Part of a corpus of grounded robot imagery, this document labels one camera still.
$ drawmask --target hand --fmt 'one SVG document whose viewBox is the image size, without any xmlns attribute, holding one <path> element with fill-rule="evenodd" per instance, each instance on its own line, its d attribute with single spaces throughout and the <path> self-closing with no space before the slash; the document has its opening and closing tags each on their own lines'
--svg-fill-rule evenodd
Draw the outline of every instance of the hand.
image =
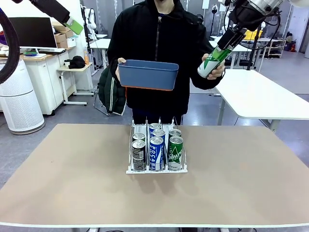
<svg viewBox="0 0 309 232">
<path fill-rule="evenodd" d="M 120 63 L 126 63 L 126 60 L 123 59 L 123 58 L 119 58 L 118 59 L 118 64 L 120 64 Z M 118 81 L 120 81 L 119 67 L 117 67 L 117 69 L 116 69 L 116 76 L 117 76 Z"/>
<path fill-rule="evenodd" d="M 209 56 L 209 54 L 205 54 L 202 58 L 202 61 L 204 62 L 206 58 Z M 208 80 L 216 80 L 218 77 L 222 76 L 224 70 L 225 70 L 225 60 L 222 61 L 222 63 L 217 67 L 217 69 L 213 70 L 211 74 L 207 77 Z"/>
</svg>

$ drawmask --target man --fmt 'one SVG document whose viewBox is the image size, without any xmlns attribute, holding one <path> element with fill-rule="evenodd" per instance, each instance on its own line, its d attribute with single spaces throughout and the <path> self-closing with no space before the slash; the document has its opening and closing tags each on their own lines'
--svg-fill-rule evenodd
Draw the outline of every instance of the man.
<svg viewBox="0 0 309 232">
<path fill-rule="evenodd" d="M 179 71 L 173 91 L 127 88 L 127 104 L 136 124 L 178 124 L 188 111 L 190 78 L 200 89 L 214 88 L 222 79 L 223 64 L 207 78 L 197 68 L 213 51 L 206 28 L 185 11 L 180 0 L 145 0 L 124 10 L 117 18 L 108 58 L 111 72 L 120 80 L 118 63 L 126 59 L 176 63 Z"/>
</svg>

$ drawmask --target paper on wall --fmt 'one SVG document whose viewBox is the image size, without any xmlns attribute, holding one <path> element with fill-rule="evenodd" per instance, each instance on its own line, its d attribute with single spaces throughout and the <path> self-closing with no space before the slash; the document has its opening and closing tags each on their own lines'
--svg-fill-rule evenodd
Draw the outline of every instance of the paper on wall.
<svg viewBox="0 0 309 232">
<path fill-rule="evenodd" d="M 208 8 L 209 8 L 209 0 L 203 0 L 202 9 L 208 9 Z"/>
<path fill-rule="evenodd" d="M 221 12 L 226 11 L 226 7 L 225 7 L 225 6 L 223 6 L 222 4 L 220 4 L 220 9 L 219 9 L 219 11 L 221 11 Z"/>
</svg>

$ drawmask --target monitor screen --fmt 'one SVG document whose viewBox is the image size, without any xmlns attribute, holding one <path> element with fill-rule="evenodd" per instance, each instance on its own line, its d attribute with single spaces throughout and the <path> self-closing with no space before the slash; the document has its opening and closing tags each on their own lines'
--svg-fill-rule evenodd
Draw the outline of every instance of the monitor screen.
<svg viewBox="0 0 309 232">
<path fill-rule="evenodd" d="M 50 18 L 9 18 L 18 36 L 20 47 L 57 48 Z"/>
</svg>

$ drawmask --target yellow bin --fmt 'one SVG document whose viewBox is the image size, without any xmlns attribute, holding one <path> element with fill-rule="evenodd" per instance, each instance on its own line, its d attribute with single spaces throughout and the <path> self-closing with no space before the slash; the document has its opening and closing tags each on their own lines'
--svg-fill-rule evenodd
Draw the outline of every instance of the yellow bin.
<svg viewBox="0 0 309 232">
<path fill-rule="evenodd" d="M 245 33 L 246 37 L 244 38 L 244 40 L 254 40 L 255 37 L 256 37 L 256 34 L 257 34 L 257 30 L 254 31 L 254 32 L 248 30 Z"/>
</svg>

